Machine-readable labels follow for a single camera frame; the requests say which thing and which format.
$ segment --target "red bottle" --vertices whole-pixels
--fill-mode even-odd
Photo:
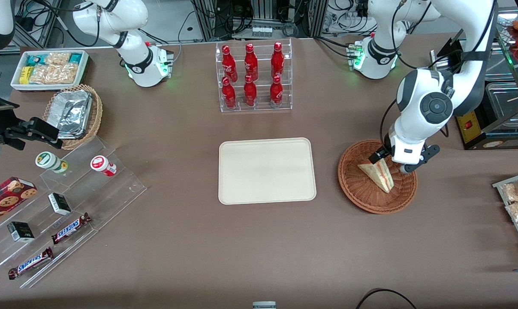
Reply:
[[[244,85],[244,94],[246,96],[246,104],[249,107],[254,107],[257,102],[257,87],[253,83],[253,78],[250,74],[246,76],[246,84]]]
[[[272,79],[271,85],[271,106],[273,108],[278,108],[282,104],[282,85],[280,84],[280,76],[275,76]]]
[[[232,82],[236,82],[238,80],[236,61],[234,61],[234,57],[230,54],[230,48],[228,45],[223,45],[221,49],[223,51],[223,70],[225,72],[225,76],[230,78]]]
[[[271,58],[271,76],[282,76],[284,72],[284,55],[282,54],[282,43],[274,43],[274,53]]]
[[[230,80],[228,77],[223,76],[221,81],[223,82],[223,88],[221,88],[221,92],[223,92],[223,99],[225,101],[226,108],[236,108],[236,93],[234,92],[233,86],[230,84]]]
[[[257,80],[259,78],[259,67],[257,65],[257,56],[255,52],[253,52],[253,44],[246,44],[246,58],[244,59],[244,64],[246,65],[246,74],[250,74],[253,80]]]

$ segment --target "brown tablecloth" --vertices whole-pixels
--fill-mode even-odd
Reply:
[[[404,58],[425,65],[448,37],[410,36]],[[383,287],[419,308],[518,308],[518,235],[491,188],[518,174],[518,150],[464,151],[452,121],[449,139],[429,139],[442,151],[418,170],[415,200],[395,215],[366,213],[339,188],[337,161],[352,143],[378,137],[409,69],[399,64],[368,80],[312,39],[292,43],[294,109],[259,115],[220,113],[213,43],[185,45],[174,77],[153,88],[136,86],[114,49],[89,49],[87,84],[104,104],[99,135],[150,188],[33,288],[0,272],[0,307],[250,308],[275,300],[280,309],[349,308]],[[50,97],[14,91],[11,99],[28,119]],[[316,198],[222,205],[220,144],[283,137],[312,143]],[[0,182],[37,177],[34,156],[51,150],[39,142],[2,149]],[[404,304],[376,295],[363,308]]]

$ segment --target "wicker basket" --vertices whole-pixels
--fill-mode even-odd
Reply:
[[[406,207],[416,195],[416,173],[403,174],[400,164],[385,158],[388,169],[394,180],[394,188],[385,193],[360,168],[368,157],[381,147],[377,139],[367,139],[347,148],[337,168],[339,184],[345,195],[358,207],[371,213],[388,214],[398,212]]]
[[[95,92],[95,90],[93,90],[93,88],[91,88],[87,85],[78,85],[78,86],[70,87],[70,88],[61,90],[61,92],[76,91],[76,90],[86,90],[90,94],[93,95],[92,109],[91,109],[91,111],[89,111],[89,119],[88,119],[88,124],[87,124],[87,128],[86,128],[86,132],[87,132],[86,135],[84,135],[84,137],[81,139],[63,139],[63,149],[65,149],[65,150],[75,149],[81,143],[84,143],[86,140],[97,135],[97,131],[99,131],[99,126],[101,125],[102,102],[101,102],[101,98],[97,95],[97,92]],[[49,109],[51,108],[51,103],[53,102],[53,97],[51,98],[51,100],[49,100],[49,104],[45,108],[45,113],[44,113],[44,116],[42,117],[43,120],[48,119]]]

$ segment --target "red cookie box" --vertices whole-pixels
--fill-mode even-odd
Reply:
[[[36,192],[34,184],[20,178],[10,177],[2,182],[0,184],[0,217],[9,213]]]

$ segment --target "white container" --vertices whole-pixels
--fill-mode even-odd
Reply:
[[[36,156],[35,163],[38,167],[53,170],[56,174],[61,174],[69,168],[69,164],[66,161],[59,159],[49,151],[44,151]]]
[[[78,70],[76,71],[76,77],[74,78],[74,82],[72,84],[49,84],[49,85],[39,85],[39,84],[20,84],[19,78],[21,76],[22,68],[26,65],[29,57],[35,55],[43,55],[51,52],[62,52],[62,53],[72,53],[72,54],[81,54],[82,58],[78,64]],[[65,88],[69,88],[72,86],[77,86],[82,81],[82,77],[84,75],[84,71],[86,70],[87,60],[89,58],[88,53],[83,51],[82,49],[55,49],[55,50],[40,50],[40,51],[25,51],[22,53],[21,58],[19,59],[19,63],[17,65],[17,69],[13,74],[12,78],[12,88],[26,92],[26,91],[54,91],[61,90]]]
[[[114,174],[116,174],[118,171],[116,165],[112,162],[109,162],[105,156],[95,156],[89,163],[89,166],[92,168],[92,170],[101,172],[108,177],[114,176]]]

